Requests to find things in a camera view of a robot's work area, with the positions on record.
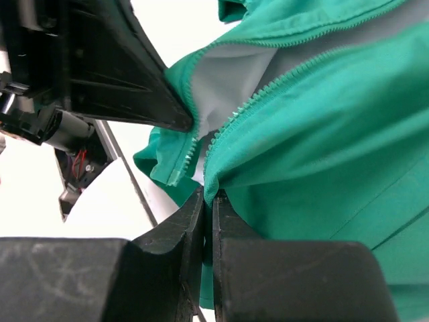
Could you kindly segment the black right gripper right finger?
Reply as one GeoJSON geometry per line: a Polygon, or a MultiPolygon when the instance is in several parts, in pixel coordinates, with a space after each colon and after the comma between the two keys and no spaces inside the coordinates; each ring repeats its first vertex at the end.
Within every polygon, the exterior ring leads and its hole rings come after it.
{"type": "Polygon", "coordinates": [[[212,204],[217,321],[397,321],[381,268],[363,244],[258,235],[219,192],[212,204]]]}

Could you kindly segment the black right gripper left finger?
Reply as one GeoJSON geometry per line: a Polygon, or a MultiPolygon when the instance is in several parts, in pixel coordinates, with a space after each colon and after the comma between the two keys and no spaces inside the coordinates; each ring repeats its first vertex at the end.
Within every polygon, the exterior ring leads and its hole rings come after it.
{"type": "Polygon", "coordinates": [[[204,198],[196,189],[125,239],[1,240],[2,321],[191,321],[199,305],[204,198]]]}

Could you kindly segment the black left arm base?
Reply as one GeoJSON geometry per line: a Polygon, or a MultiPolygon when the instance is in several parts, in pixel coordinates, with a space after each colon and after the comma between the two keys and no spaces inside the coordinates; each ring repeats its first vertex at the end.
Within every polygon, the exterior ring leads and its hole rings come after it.
{"type": "Polygon", "coordinates": [[[64,187],[58,197],[63,221],[67,220],[84,190],[119,157],[114,146],[115,138],[107,122],[95,120],[91,125],[93,134],[79,151],[67,153],[58,148],[54,150],[64,187]]]}

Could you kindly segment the green jacket white lining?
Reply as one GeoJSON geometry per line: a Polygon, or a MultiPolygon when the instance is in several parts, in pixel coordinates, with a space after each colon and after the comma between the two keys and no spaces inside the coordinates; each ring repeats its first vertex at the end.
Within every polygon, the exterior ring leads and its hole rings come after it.
{"type": "Polygon", "coordinates": [[[177,205],[204,187],[269,239],[348,240],[399,318],[428,316],[428,2],[219,1],[235,27],[166,78],[194,125],[136,167],[177,205]]]}

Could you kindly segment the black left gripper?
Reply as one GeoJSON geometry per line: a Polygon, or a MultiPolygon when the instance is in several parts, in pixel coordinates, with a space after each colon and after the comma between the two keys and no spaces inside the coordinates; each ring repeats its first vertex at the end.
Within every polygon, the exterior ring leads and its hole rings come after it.
{"type": "Polygon", "coordinates": [[[180,132],[194,123],[130,1],[2,1],[1,50],[1,132],[11,137],[108,158],[90,118],[180,132]]]}

